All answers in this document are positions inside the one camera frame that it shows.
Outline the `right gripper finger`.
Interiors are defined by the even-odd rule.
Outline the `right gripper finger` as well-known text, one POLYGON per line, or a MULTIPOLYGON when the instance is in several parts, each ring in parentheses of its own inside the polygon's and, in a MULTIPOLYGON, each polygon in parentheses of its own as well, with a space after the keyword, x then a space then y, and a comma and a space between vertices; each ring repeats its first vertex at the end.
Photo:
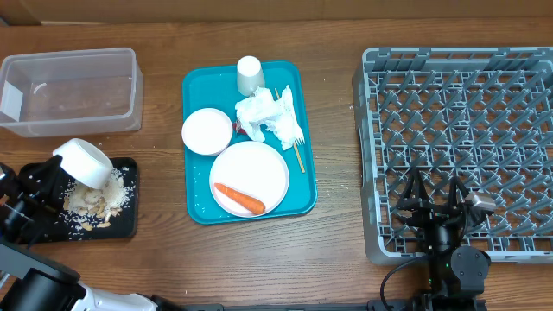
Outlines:
POLYGON ((430 200, 418 168, 412 168, 407 185, 396 204, 398 210, 429 210, 430 200))
POLYGON ((449 183, 448 207, 455 211, 462 211, 465 207, 463 201, 468 195, 469 192, 461 179, 457 176, 453 177, 449 183))

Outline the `white bowl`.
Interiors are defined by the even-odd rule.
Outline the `white bowl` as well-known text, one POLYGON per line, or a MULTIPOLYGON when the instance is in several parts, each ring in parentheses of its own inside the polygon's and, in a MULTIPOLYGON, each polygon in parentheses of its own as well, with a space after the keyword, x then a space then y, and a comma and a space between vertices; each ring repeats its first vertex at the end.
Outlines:
POLYGON ((110 179, 111 160, 95 145, 73 138, 53 151, 62 158, 60 166, 76 181, 94 189, 101 189, 110 179))
POLYGON ((216 156, 232 139, 231 119, 221 110, 203 108, 191 113, 181 128, 184 145, 201 156, 216 156))

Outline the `white round plate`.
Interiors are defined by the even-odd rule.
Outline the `white round plate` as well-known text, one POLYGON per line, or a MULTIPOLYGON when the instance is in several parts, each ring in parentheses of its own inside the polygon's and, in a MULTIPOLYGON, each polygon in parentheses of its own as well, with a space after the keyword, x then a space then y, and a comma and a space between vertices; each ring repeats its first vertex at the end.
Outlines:
POLYGON ((260 218, 283 201, 289 189, 289 169, 281 154, 265 143, 235 143, 219 154, 211 168, 209 186, 215 201, 240 218, 260 218), (255 215, 217 190, 222 183, 265 204, 265 213, 255 215))

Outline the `orange carrot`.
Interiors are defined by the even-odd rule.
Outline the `orange carrot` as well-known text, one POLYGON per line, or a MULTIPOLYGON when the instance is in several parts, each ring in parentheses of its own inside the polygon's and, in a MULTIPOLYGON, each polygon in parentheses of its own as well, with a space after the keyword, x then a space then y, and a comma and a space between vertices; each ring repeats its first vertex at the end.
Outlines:
POLYGON ((241 193, 238 190, 228 187, 227 185, 222 183, 215 183, 214 186, 226 197, 235 201, 249 212, 255 215, 265 213, 265 204, 261 200, 251 197, 248 194, 241 193))

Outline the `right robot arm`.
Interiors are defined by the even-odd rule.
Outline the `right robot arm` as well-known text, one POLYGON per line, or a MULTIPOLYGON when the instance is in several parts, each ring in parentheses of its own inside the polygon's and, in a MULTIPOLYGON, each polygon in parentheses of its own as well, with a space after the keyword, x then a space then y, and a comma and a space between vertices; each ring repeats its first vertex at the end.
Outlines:
POLYGON ((471 228, 481 225, 497 209, 490 194, 470 192, 461 179, 449 182, 448 200, 436 204, 429 197, 418 169, 410 177, 396 209, 407 211, 400 223, 416 228, 423 256, 400 264, 398 270, 424 261, 429 267, 429 289, 404 304, 405 310, 484 310, 477 299, 484 292, 490 256, 462 243, 471 228))

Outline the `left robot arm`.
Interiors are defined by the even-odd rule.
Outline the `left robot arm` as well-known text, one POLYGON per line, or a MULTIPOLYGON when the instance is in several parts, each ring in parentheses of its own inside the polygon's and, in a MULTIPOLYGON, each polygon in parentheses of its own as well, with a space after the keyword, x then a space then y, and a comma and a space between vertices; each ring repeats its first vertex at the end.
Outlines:
POLYGON ((22 233, 54 220, 61 203, 54 197, 60 178, 62 157, 17 174, 1 165, 1 271, 14 281, 1 300, 2 310, 100 310, 169 311, 183 307, 160 296, 119 295, 93 289, 80 281, 80 274, 67 266, 21 247, 22 233))

